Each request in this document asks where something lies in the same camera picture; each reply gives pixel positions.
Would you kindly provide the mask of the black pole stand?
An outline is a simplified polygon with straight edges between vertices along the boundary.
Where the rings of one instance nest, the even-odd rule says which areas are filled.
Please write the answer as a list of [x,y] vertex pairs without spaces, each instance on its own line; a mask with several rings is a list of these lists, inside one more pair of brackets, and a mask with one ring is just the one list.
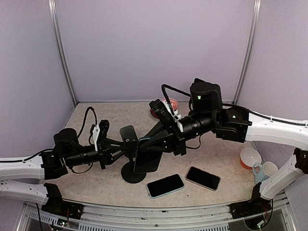
[[138,140],[131,140],[127,138],[125,141],[125,146],[128,148],[125,151],[124,156],[128,158],[128,162],[121,168],[121,176],[123,180],[127,183],[136,184],[143,181],[146,177],[146,173],[136,174],[134,173],[135,161]]

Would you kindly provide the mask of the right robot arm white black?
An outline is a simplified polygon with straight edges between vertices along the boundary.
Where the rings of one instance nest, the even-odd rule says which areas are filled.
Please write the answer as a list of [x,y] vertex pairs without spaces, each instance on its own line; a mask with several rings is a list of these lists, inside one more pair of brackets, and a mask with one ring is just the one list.
[[185,155],[186,142],[207,132],[217,138],[235,142],[264,141],[294,147],[289,160],[269,179],[253,188],[252,199],[246,203],[255,214],[277,193],[308,172],[308,123],[262,115],[247,108],[223,103],[221,89],[195,79],[188,93],[190,113],[180,117],[169,100],[155,100],[150,109],[159,118],[138,146],[141,154],[173,153]]

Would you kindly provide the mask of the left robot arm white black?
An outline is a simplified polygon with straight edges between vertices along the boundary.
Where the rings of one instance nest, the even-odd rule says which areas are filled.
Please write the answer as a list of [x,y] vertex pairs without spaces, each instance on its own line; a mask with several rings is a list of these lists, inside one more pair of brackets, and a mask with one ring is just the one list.
[[67,210],[67,202],[62,199],[54,184],[30,184],[23,180],[53,180],[68,173],[75,166],[99,162],[101,169],[114,163],[129,150],[131,139],[122,136],[122,141],[107,138],[106,131],[98,126],[93,131],[94,144],[79,144],[77,132],[65,128],[54,135],[55,147],[39,153],[18,158],[0,160],[0,195],[14,200],[27,201],[39,205],[48,203],[57,214]]

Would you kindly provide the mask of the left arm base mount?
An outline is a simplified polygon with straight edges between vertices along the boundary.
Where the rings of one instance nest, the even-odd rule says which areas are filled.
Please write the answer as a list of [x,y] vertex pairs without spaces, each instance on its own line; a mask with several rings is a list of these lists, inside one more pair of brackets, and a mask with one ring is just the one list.
[[65,201],[55,184],[45,183],[43,186],[47,189],[48,200],[41,206],[42,211],[66,218],[81,219],[83,204]]

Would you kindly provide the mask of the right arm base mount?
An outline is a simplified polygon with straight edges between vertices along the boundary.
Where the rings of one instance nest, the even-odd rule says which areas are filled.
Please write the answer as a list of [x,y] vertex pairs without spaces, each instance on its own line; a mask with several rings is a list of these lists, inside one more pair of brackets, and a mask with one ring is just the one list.
[[271,209],[271,200],[261,198],[260,193],[252,195],[252,198],[249,200],[230,204],[230,211],[233,219],[260,214]]

